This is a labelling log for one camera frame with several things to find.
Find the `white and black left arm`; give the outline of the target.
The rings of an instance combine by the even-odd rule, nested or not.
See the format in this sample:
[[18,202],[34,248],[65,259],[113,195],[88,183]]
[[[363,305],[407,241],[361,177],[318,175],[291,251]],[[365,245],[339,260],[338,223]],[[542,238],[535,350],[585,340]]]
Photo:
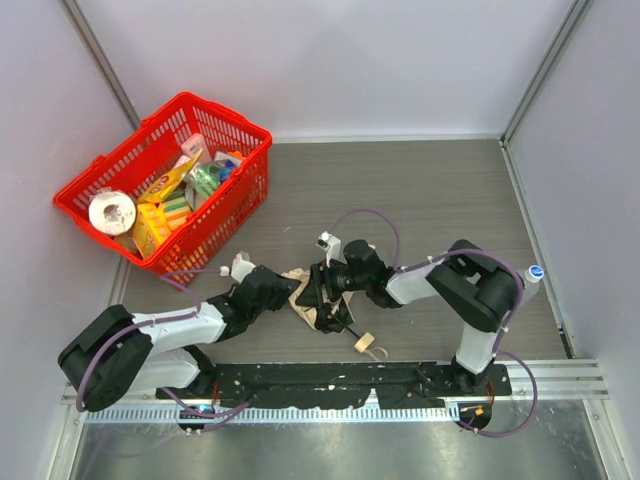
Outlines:
[[156,314],[107,307],[67,346],[58,365],[76,390],[80,412],[98,412],[125,394],[148,389],[199,396],[215,380],[200,344],[243,334],[266,311],[278,311],[300,283],[257,266],[225,293]]

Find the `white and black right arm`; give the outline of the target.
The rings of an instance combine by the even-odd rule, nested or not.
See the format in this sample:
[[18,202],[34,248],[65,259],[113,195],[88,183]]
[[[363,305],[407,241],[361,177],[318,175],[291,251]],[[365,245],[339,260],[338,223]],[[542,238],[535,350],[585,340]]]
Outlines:
[[514,270],[464,239],[409,267],[386,265],[363,239],[343,246],[344,258],[338,260],[331,240],[323,236],[317,241],[324,260],[288,274],[300,283],[290,304],[312,328],[324,333],[345,330],[353,321],[349,301],[354,292],[383,309],[439,297],[464,323],[451,361],[453,383],[464,393],[487,384],[499,340],[530,285],[527,272]]

